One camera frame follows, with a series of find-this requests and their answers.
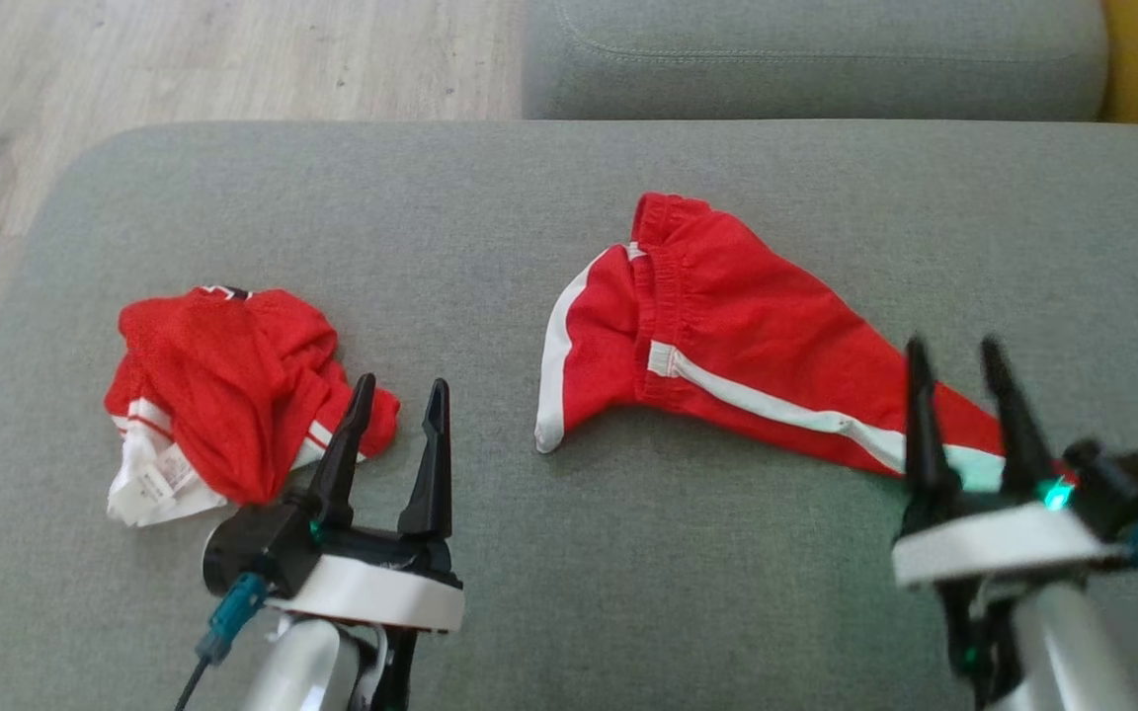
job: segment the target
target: gray upholstered surface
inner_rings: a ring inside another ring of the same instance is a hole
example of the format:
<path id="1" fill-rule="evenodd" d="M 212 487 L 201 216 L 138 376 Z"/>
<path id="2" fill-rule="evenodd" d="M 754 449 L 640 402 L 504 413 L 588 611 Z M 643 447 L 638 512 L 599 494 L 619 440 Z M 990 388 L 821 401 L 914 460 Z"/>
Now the gray upholstered surface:
<path id="1" fill-rule="evenodd" d="M 1097 0 L 533 0 L 525 116 L 1089 121 Z"/>
<path id="2" fill-rule="evenodd" d="M 414 708 L 966 708 L 939 607 L 891 585 L 898 482 L 651 411 L 551 456 L 533 422 L 560 289 L 644 190 L 707 198 L 976 400 L 1003 333 L 1062 443 L 1138 445 L 1138 127 L 960 123 L 208 124 L 91 150 L 0 314 L 0 708 L 170 708 L 221 518 L 108 521 L 100 398 L 124 303 L 294 289 L 407 404 L 354 503 L 391 526 L 435 377 L 454 392 L 464 630 Z M 1135 659 L 1138 578 L 1095 597 Z M 248 634 L 196 708 L 229 708 Z"/>

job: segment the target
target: gray sofa cushion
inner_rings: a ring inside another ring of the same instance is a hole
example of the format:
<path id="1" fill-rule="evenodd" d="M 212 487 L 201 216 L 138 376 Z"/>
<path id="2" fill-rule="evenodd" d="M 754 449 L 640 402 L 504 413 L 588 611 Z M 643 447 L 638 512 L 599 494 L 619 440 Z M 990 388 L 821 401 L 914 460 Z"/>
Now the gray sofa cushion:
<path id="1" fill-rule="evenodd" d="M 707 198 L 986 402 L 1001 333 L 1052 441 L 1138 445 L 1138 127 L 913 122 L 201 124 L 85 154 L 0 312 L 0 708 L 170 708 L 220 513 L 126 530 L 101 397 L 117 311 L 290 288 L 405 402 L 363 464 L 391 527 L 451 381 L 464 629 L 412 708 L 966 708 L 931 595 L 894 589 L 899 482 L 619 410 L 534 450 L 543 329 L 644 190 Z M 1135 659 L 1138 576 L 1092 585 Z M 258 621 L 199 685 L 232 708 Z"/>
<path id="2" fill-rule="evenodd" d="M 1097 0 L 531 0 L 525 117 L 1089 121 Z"/>

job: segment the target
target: black cable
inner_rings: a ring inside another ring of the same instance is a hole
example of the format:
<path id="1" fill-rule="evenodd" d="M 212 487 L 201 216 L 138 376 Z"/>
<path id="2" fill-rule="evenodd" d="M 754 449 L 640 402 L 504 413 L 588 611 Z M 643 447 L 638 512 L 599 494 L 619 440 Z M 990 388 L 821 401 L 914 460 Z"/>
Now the black cable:
<path id="1" fill-rule="evenodd" d="M 182 711 L 187 708 L 187 700 L 191 697 L 191 693 L 196 692 L 196 685 L 199 684 L 199 676 L 205 673 L 205 668 L 208 667 L 208 656 L 199 658 L 196 669 L 191 673 L 191 678 L 187 679 L 187 685 L 182 687 L 182 696 L 178 697 L 178 703 L 175 703 L 175 711 Z"/>

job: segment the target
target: red fabric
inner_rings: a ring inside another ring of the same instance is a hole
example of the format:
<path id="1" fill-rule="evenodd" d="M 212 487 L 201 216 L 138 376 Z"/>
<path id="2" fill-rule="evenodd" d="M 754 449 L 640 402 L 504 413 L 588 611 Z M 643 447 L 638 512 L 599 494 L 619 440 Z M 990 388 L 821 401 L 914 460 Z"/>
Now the red fabric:
<path id="1" fill-rule="evenodd" d="M 126 355 L 104 405 L 134 415 L 135 400 L 151 402 L 170 415 L 166 433 L 213 490 L 237 504 L 265 504 L 279 495 L 311 424 L 330 437 L 351 387 L 321 312 L 281 289 L 247 300 L 236 294 L 196 288 L 126 306 L 117 321 Z M 398 407 L 390 392 L 376 392 L 362 454 L 389 446 Z"/>
<path id="2" fill-rule="evenodd" d="M 902 355 L 831 288 L 699 199 L 645 195 L 633 225 L 635 248 L 642 256 L 628 258 L 627 248 L 616 246 L 596 258 L 566 315 L 572 349 L 563 370 L 564 431 L 610 405 L 644 404 L 850 468 L 899 474 L 842 433 L 778 423 L 690 379 L 649 369 L 652 341 L 669 344 L 715 377 L 902 432 Z M 942 385 L 935 405 L 948 445 L 999 454 L 991 415 Z M 544 410 L 541 402 L 541 438 L 550 436 Z M 558 443 L 541 440 L 541 449 Z"/>

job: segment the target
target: wooden floor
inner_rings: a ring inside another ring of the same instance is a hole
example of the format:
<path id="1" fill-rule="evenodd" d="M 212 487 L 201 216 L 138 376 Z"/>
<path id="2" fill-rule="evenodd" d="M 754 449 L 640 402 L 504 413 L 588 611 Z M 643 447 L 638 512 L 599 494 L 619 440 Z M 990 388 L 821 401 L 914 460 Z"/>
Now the wooden floor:
<path id="1" fill-rule="evenodd" d="M 218 118 L 514 118 L 522 13 L 523 0 L 0 0 L 0 298 L 58 172 L 99 140 Z"/>

